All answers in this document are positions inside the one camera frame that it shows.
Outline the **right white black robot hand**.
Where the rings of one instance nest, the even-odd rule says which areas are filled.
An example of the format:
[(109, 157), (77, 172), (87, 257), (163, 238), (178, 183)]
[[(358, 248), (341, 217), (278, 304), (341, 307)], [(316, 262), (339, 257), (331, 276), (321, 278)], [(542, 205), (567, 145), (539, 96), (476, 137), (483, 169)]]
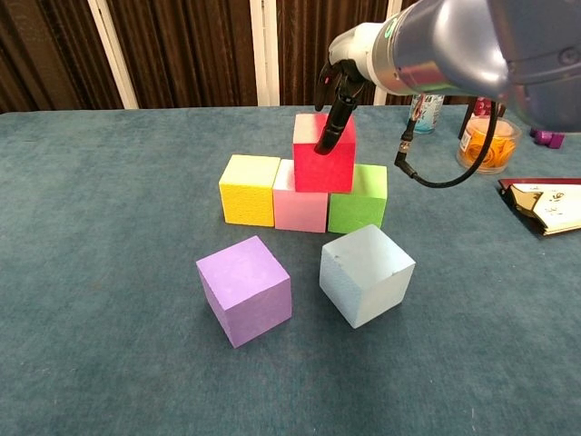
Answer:
[(320, 138), (317, 154), (329, 154), (341, 138), (359, 95), (372, 81), (372, 49), (382, 23), (363, 23), (337, 36), (330, 44), (328, 58), (321, 68), (314, 95), (314, 108), (321, 111), (330, 91), (334, 100)]

